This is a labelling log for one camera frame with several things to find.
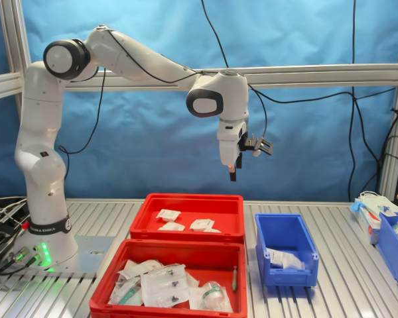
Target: black cable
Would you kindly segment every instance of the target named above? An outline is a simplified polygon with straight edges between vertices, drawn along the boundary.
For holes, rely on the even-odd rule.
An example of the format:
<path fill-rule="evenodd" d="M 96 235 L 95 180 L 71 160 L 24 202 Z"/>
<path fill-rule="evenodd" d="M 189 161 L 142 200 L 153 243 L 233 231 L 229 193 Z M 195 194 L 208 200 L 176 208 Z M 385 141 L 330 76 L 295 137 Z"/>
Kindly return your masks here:
<path fill-rule="evenodd" d="M 210 18 L 208 18 L 208 14 L 206 13 L 206 9 L 205 9 L 204 0 L 201 0 L 201 1 L 202 1 L 202 8 L 204 8 L 204 13 L 205 13 L 206 20 L 208 20 L 208 23 L 209 23 L 211 29 L 214 31 L 215 37 L 217 38 L 217 41 L 218 41 L 218 45 L 220 46 L 221 54 L 223 55 L 224 62 L 226 63 L 226 66 L 228 68 L 229 66 L 228 66 L 228 63 L 227 63 L 226 55 L 224 54 L 223 46 L 221 45 L 221 42 L 220 42 L 220 38 L 218 37 L 217 31 L 215 31 L 214 26 L 212 25 Z"/>
<path fill-rule="evenodd" d="M 103 69 L 103 81 L 101 82 L 100 100 L 99 100 L 99 107 L 98 107 L 98 115 L 97 115 L 97 118 L 96 118 L 96 123 L 95 123 L 95 125 L 94 125 L 93 131 L 92 131 L 92 133 L 90 134 L 90 137 L 89 137 L 87 143 L 84 145 L 84 147 L 82 147 L 81 149 L 79 149 L 79 151 L 73 151 L 73 152 L 67 151 L 67 150 L 65 149 L 65 147 L 63 147 L 62 145 L 59 145 L 59 147 L 58 147 L 58 149 L 59 149 L 60 151 L 62 151 L 63 153 L 65 153 L 65 154 L 66 154 L 66 157 L 68 158 L 68 164 L 67 164 L 67 167 L 66 167 L 66 173 L 65 173 L 65 178 L 64 178 L 64 180 L 66 180 L 66 177 L 68 177 L 68 173 L 69 173 L 69 163 L 70 163 L 70 161 L 69 161 L 69 155 L 70 155 L 70 154 L 79 154 L 81 151 L 83 151 L 84 149 L 86 149 L 87 146 L 88 146 L 88 144 L 90 143 L 92 137 L 93 137 L 94 132 L 96 131 L 96 128 L 98 127 L 99 117 L 100 117 L 101 100 L 103 99 L 103 89 L 104 89 L 104 87 L 105 87 L 105 79 L 106 79 L 106 69 Z"/>
<path fill-rule="evenodd" d="M 224 50 L 223 50 L 222 45 L 221 45 L 221 42 L 220 42 L 220 38 L 219 38 L 219 36 L 218 36 L 218 34 L 217 34 L 217 32 L 216 32 L 214 26 L 212 25 L 212 23 L 211 23 L 209 17 L 208 17 L 208 14 L 207 14 L 206 8 L 205 8 L 205 4 L 204 4 L 204 0 L 201 0 L 201 2 L 202 2 L 202 7 L 203 7 L 203 10 L 204 10 L 205 17 L 206 17 L 206 19 L 208 20 L 208 23 L 209 23 L 209 25 L 211 26 L 212 30 L 214 31 L 214 34 L 215 34 L 216 39 L 217 39 L 217 41 L 218 41 L 218 45 L 220 46 L 220 50 L 221 50 L 222 56 L 223 56 L 223 58 L 224 58 L 224 62 L 226 63 L 226 66 L 227 66 L 227 68 L 228 68 L 229 66 L 228 66 L 228 63 L 227 63 L 226 55 L 224 54 Z M 353 11 L 352 11 L 352 64 L 355 64 L 355 59 L 356 59 L 356 52 L 355 52 L 356 49 L 355 49 L 355 47 L 356 47 L 356 0 L 354 0 L 354 2 L 353 2 Z M 354 123 L 354 109 L 355 109 L 355 107 L 357 107 L 358 115 L 359 115 L 359 118 L 360 118 L 360 124 L 361 124 L 361 128 L 362 128 L 362 138 L 363 138 L 363 142 L 364 142 L 364 144 L 365 144 L 365 147 L 368 149 L 368 151 L 370 152 L 370 154 L 373 156 L 373 158 L 374 158 L 374 160 L 375 160 L 375 162 L 376 162 L 376 165 L 377 165 L 376 176 L 377 176 L 377 185 L 378 185 L 381 166 L 380 166 L 379 160 L 377 159 L 376 155 L 375 155 L 374 152 L 371 150 L 371 148 L 369 147 L 369 145 L 368 145 L 368 143 L 367 143 L 367 140 L 365 139 L 364 121 L 363 121 L 363 119 L 362 119 L 362 114 L 361 114 L 361 111 L 360 111 L 360 106 L 358 105 L 357 100 L 358 100 L 358 99 L 368 98 L 368 97 L 373 97 L 373 96 L 376 96 L 376 95 L 380 95 L 380 94 L 382 94 L 382 93 L 387 93 L 388 91 L 393 91 L 395 88 L 386 89 L 385 91 L 380 91 L 380 92 L 378 92 L 378 93 L 369 94 L 369 95 L 362 96 L 362 97 L 359 97 L 359 98 L 356 98 L 356 96 L 355 96 L 355 87 L 352 87 L 352 92 L 351 92 L 351 93 L 350 93 L 349 91 L 342 91 L 342 92 L 340 92 L 340 93 L 335 93 L 335 94 L 326 95 L 326 96 L 317 97 L 317 98 L 312 98 L 312 99 L 299 99 L 299 100 L 295 100 L 295 101 L 277 101 L 276 99 L 273 99 L 273 98 L 271 98 L 271 97 L 265 95 L 264 93 L 261 93 L 260 91 L 258 91 L 257 89 L 255 89 L 252 85 L 248 84 L 248 86 L 255 92 L 255 94 L 258 96 L 258 98 L 260 99 L 260 101 L 261 101 L 261 103 L 262 103 L 262 105 L 263 105 L 264 114 L 265 114 L 265 128 L 264 128 L 264 134 L 265 134 L 265 132 L 267 131 L 267 112 L 266 112 L 266 110 L 265 110 L 264 102 L 263 102 L 262 98 L 260 97 L 260 95 L 264 96 L 265 98 L 267 98 L 268 100 L 270 100 L 270 101 L 272 101 L 272 102 L 280 103 L 280 104 L 303 103 L 303 102 L 307 102 L 307 101 L 319 101 L 319 100 L 322 100 L 322 99 L 326 99 L 326 98 L 330 98 L 330 97 L 334 97 L 334 96 L 342 95 L 342 94 L 350 95 L 351 98 L 352 98 L 352 112 L 351 112 L 350 129 L 349 129 L 349 135 L 348 135 L 348 144 L 349 144 L 349 146 L 350 146 L 350 152 L 351 152 L 351 158 L 352 158 L 352 171 L 351 171 L 350 179 L 349 179 L 349 182 L 348 182 L 348 200 L 351 201 L 351 194 L 350 194 L 351 183 L 352 183 L 352 178 L 353 178 L 353 176 L 354 176 L 354 172 L 355 172 L 355 169 L 356 169 L 356 161 L 355 161 L 354 151 L 353 151 L 353 148 L 352 148 L 352 141 L 351 141 L 351 139 L 352 139 L 352 126 L 353 126 L 353 123 Z M 374 177 L 372 177 L 372 178 L 366 183 L 365 186 L 367 186 L 368 183 L 370 183 L 370 181 L 371 181 L 373 178 L 374 178 Z"/>
<path fill-rule="evenodd" d="M 383 94 L 383 93 L 387 93 L 388 91 L 393 91 L 394 89 L 397 89 L 397 88 L 394 87 L 394 88 L 386 89 L 385 91 L 380 91 L 379 93 L 370 94 L 370 95 L 359 97 L 359 98 L 356 98 L 356 99 L 363 99 L 363 98 L 377 96 L 377 95 L 380 95 L 380 94 Z"/>
<path fill-rule="evenodd" d="M 2 271 L 11 267 L 14 263 L 15 263 L 15 261 L 11 260 L 11 261 L 7 262 L 6 264 L 4 264 L 2 267 L 0 267 L 0 273 L 2 273 Z"/>
<path fill-rule="evenodd" d="M 371 156 L 373 157 L 373 159 L 374 159 L 375 162 L 376 162 L 376 177 L 377 177 L 376 187 L 377 187 L 377 185 L 378 185 L 378 183 L 379 183 L 379 178 L 380 178 L 380 169 L 381 169 L 381 167 L 380 167 L 380 162 L 379 162 L 379 160 L 377 159 L 377 157 L 376 157 L 376 155 L 374 154 L 374 152 L 373 152 L 373 151 L 371 150 L 371 148 L 369 147 L 369 145 L 368 145 L 368 143 L 367 143 L 367 140 L 365 139 L 364 122 L 363 122 L 363 117 L 362 117 L 362 115 L 361 115 L 360 108 L 358 107 L 357 99 L 354 99 L 354 103 L 355 103 L 355 105 L 356 105 L 356 107 L 357 107 L 358 117 L 360 118 L 360 125 L 361 125 L 362 138 L 363 138 L 364 145 L 365 145 L 365 147 L 367 148 L 367 150 L 370 152 Z"/>
<path fill-rule="evenodd" d="M 220 37 L 218 36 L 217 31 L 215 31 L 214 26 L 212 25 L 212 22 L 211 22 L 210 18 L 208 17 L 208 14 L 207 14 L 206 9 L 205 9 L 204 0 L 201 0 L 201 2 L 202 2 L 202 8 L 204 8 L 204 13 L 205 13 L 206 20 L 208 20 L 208 23 L 209 23 L 211 29 L 214 31 L 214 34 L 215 34 L 215 37 L 217 39 L 218 45 L 220 46 L 220 50 L 221 50 L 221 54 L 222 54 L 223 59 L 224 59 L 224 63 L 226 64 L 226 67 L 229 68 L 228 62 L 227 62 L 227 59 L 226 59 L 226 55 L 224 54 L 223 46 L 221 45 Z M 259 100 L 260 100 L 260 102 L 261 102 L 261 104 L 263 106 L 264 118 L 265 118 L 265 126 L 264 126 L 264 132 L 262 134 L 262 137 L 264 138 L 265 137 L 265 133 L 267 132 L 267 110 L 265 109 L 264 101 L 261 98 L 261 96 L 259 96 L 258 91 L 256 89 L 254 89 L 251 84 L 248 84 L 248 86 L 255 92 L 255 94 L 257 95 L 257 97 L 259 98 Z"/>
<path fill-rule="evenodd" d="M 28 267 L 29 267 L 30 265 L 24 265 L 23 267 L 21 267 L 21 268 L 19 268 L 19 269 L 17 269 L 17 270 L 14 270 L 14 271 L 12 271 L 12 272 L 9 272 L 9 273 L 0 273 L 0 276 L 4 276 L 4 275 L 13 275 L 13 274 L 16 274 L 16 273 L 19 273 L 21 270 L 25 270 L 25 269 L 27 269 Z"/>
<path fill-rule="evenodd" d="M 16 233 L 12 237 L 7 237 L 4 244 L 11 240 L 11 242 L 0 252 L 0 261 L 10 251 L 10 249 L 13 247 L 13 244 L 15 243 L 16 238 L 18 237 L 19 231 L 17 230 Z"/>
<path fill-rule="evenodd" d="M 165 79 L 158 78 L 157 76 L 155 76 L 155 75 L 149 73 L 144 67 L 142 67 L 142 65 L 140 65 L 140 63 L 138 63 L 138 61 L 136 61 L 136 60 L 134 59 L 134 57 L 131 56 L 130 53 L 128 53 L 128 51 L 122 46 L 122 44 L 119 43 L 119 41 L 113 36 L 111 30 L 107 30 L 107 31 L 108 31 L 109 34 L 112 36 L 112 38 L 115 40 L 115 42 L 116 42 L 116 43 L 122 48 L 122 50 L 126 53 L 127 57 L 129 57 L 130 59 L 132 59 L 132 61 L 133 61 L 137 66 L 139 66 L 139 67 L 140 67 L 147 75 L 149 75 L 151 78 L 155 78 L 156 80 L 161 81 L 161 82 L 163 82 L 163 83 L 173 84 L 173 83 L 176 83 L 176 82 L 178 82 L 178 81 L 185 80 L 186 78 L 191 78 L 192 76 L 195 76 L 196 74 L 201 74 L 201 73 L 202 73 L 202 72 L 196 72 L 196 71 L 194 71 L 194 70 L 192 70 L 192 69 L 190 69 L 190 68 L 186 68 L 185 66 L 183 66 L 183 67 L 185 67 L 186 69 L 189 69 L 190 71 L 192 71 L 193 73 L 190 74 L 190 75 L 184 76 L 183 78 L 176 79 L 176 80 L 174 80 L 174 81 L 167 81 L 167 80 L 165 80 Z"/>
<path fill-rule="evenodd" d="M 350 180 L 348 181 L 348 201 L 349 202 L 351 202 L 351 183 L 352 183 L 352 178 L 353 178 L 354 172 L 356 170 L 356 159 L 354 157 L 354 151 L 352 149 L 352 142 L 351 142 L 352 124 L 354 123 L 354 109 L 355 109 L 355 105 L 354 105 L 354 102 L 352 102 L 350 131 L 349 131 L 349 134 L 348 134 L 348 144 L 350 146 L 350 153 L 351 153 L 351 159 L 352 159 L 352 170 L 351 170 L 351 174 L 350 174 Z"/>
<path fill-rule="evenodd" d="M 252 88 L 252 89 L 255 92 L 257 92 L 258 94 L 260 94 L 261 96 L 263 96 L 264 98 L 266 98 L 266 99 L 268 99 L 270 101 L 273 101 L 275 103 L 278 103 L 278 104 L 293 104 L 293 103 L 304 103 L 304 102 L 307 102 L 307 101 L 320 101 L 322 99 L 326 99 L 326 98 L 330 98 L 330 97 L 334 97 L 334 96 L 338 96 L 338 95 L 349 95 L 349 96 L 352 96 L 351 92 L 349 92 L 349 91 L 340 91 L 339 93 L 326 95 L 326 96 L 322 96 L 322 97 L 310 98 L 310 99 L 297 99 L 297 100 L 294 100 L 294 101 L 277 101 L 276 99 L 273 99 L 273 98 L 265 95 L 264 93 L 262 93 L 261 91 L 255 89 L 255 88 Z"/>
<path fill-rule="evenodd" d="M 398 159 L 398 157 L 397 157 L 397 156 L 394 156 L 393 154 L 385 154 L 385 156 L 389 156 L 389 157 L 392 157 L 392 158 Z"/>

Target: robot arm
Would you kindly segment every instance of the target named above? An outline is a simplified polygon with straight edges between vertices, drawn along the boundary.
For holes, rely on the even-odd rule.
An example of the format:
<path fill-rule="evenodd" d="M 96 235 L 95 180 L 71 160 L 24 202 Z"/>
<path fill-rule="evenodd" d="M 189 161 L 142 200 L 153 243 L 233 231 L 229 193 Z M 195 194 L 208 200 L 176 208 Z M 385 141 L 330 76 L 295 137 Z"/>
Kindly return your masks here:
<path fill-rule="evenodd" d="M 186 105 L 197 117 L 220 116 L 220 158 L 235 181 L 241 151 L 271 154 L 271 144 L 248 138 L 248 86 L 244 76 L 226 70 L 214 74 L 177 64 L 132 38 L 99 26 L 87 40 L 61 40 L 47 46 L 44 62 L 28 67 L 15 160 L 27 184 L 28 231 L 15 241 L 40 254 L 32 267 L 60 264 L 77 252 L 64 197 L 65 165 L 54 150 L 62 120 L 64 88 L 92 77 L 99 66 L 134 81 L 151 78 L 189 90 Z"/>
<path fill-rule="evenodd" d="M 242 137 L 247 138 L 249 116 L 247 80 L 242 75 L 229 70 L 212 76 L 198 74 L 105 25 L 93 30 L 85 42 L 64 40 L 49 44 L 44 63 L 53 76 L 62 80 L 83 79 L 84 74 L 102 66 L 133 81 L 155 78 L 190 90 L 186 105 L 194 116 L 220 116 L 220 158 L 235 180 L 235 162 L 241 150 L 248 150 L 245 140 L 239 143 Z M 264 141 L 264 151 L 271 152 L 269 147 Z"/>

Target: blue plastic bin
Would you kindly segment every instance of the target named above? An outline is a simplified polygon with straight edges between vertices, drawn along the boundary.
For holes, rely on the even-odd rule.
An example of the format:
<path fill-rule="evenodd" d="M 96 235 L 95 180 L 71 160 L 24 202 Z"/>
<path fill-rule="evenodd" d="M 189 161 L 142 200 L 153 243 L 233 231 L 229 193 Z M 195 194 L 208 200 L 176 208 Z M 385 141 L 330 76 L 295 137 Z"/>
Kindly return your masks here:
<path fill-rule="evenodd" d="M 315 286 L 318 253 L 299 214 L 255 214 L 261 281 L 266 286 Z M 276 268 L 266 248 L 289 252 L 305 263 L 305 270 Z"/>
<path fill-rule="evenodd" d="M 396 217 L 386 217 L 380 213 L 381 224 L 377 247 L 392 276 L 398 281 L 398 236 L 392 229 L 392 225 L 398 222 L 398 213 L 396 214 Z"/>

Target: medical package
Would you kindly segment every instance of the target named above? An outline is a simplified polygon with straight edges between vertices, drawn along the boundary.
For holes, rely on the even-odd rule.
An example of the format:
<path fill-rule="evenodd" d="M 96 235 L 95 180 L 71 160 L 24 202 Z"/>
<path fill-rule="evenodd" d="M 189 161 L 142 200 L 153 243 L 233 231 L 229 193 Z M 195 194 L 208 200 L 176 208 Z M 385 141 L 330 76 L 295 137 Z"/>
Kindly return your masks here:
<path fill-rule="evenodd" d="M 158 231 L 183 231 L 184 228 L 184 225 L 175 222 L 167 222 L 165 225 L 161 226 Z"/>
<path fill-rule="evenodd" d="M 190 229 L 195 232 L 204 232 L 205 230 L 212 229 L 214 223 L 215 221 L 211 219 L 199 219 L 190 225 Z"/>
<path fill-rule="evenodd" d="M 180 211 L 161 209 L 157 215 L 157 219 L 161 218 L 165 222 L 174 222 L 180 214 Z"/>
<path fill-rule="evenodd" d="M 380 232 L 379 215 L 369 211 L 360 199 L 356 199 L 355 202 L 351 204 L 350 210 L 356 216 L 368 242 L 370 244 L 377 244 Z"/>
<path fill-rule="evenodd" d="M 292 270 L 304 270 L 305 264 L 301 262 L 294 254 L 288 252 L 282 252 L 280 250 L 273 250 L 267 248 L 267 252 L 270 255 L 270 262 L 272 265 Z"/>
<path fill-rule="evenodd" d="M 185 265 L 169 265 L 141 275 L 145 306 L 172 307 L 189 299 Z"/>

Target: blue fabric curtain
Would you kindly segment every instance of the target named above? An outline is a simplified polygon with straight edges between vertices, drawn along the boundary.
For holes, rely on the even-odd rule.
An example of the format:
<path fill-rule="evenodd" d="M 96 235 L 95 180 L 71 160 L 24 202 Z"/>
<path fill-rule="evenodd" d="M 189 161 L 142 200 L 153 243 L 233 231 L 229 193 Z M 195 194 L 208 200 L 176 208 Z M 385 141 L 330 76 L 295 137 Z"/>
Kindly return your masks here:
<path fill-rule="evenodd" d="M 351 62 L 352 0 L 210 1 L 208 14 L 230 66 L 283 66 Z M 192 68 L 224 66 L 200 1 L 23 1 L 31 58 L 64 38 L 85 39 L 107 24 L 153 50 Z M 356 63 L 398 62 L 398 0 L 358 1 Z M 358 87 L 363 96 L 389 87 Z M 320 97 L 350 87 L 267 89 L 279 100 Z M 186 92 L 105 92 L 90 145 L 71 156 L 68 197 L 145 197 L 151 192 L 235 193 L 245 199 L 345 201 L 352 169 L 348 147 L 351 98 L 279 105 L 265 101 L 266 139 L 271 157 L 246 154 L 237 182 L 220 163 L 218 118 L 193 117 Z M 394 92 L 360 100 L 367 142 L 376 154 L 389 128 Z M 85 145 L 96 119 L 99 93 L 65 93 L 56 146 Z M 17 114 L 0 107 L 0 195 L 24 194 L 22 173 L 13 163 Z M 263 131 L 263 110 L 249 96 L 250 131 Z M 374 174 L 358 118 L 353 145 L 358 194 Z"/>

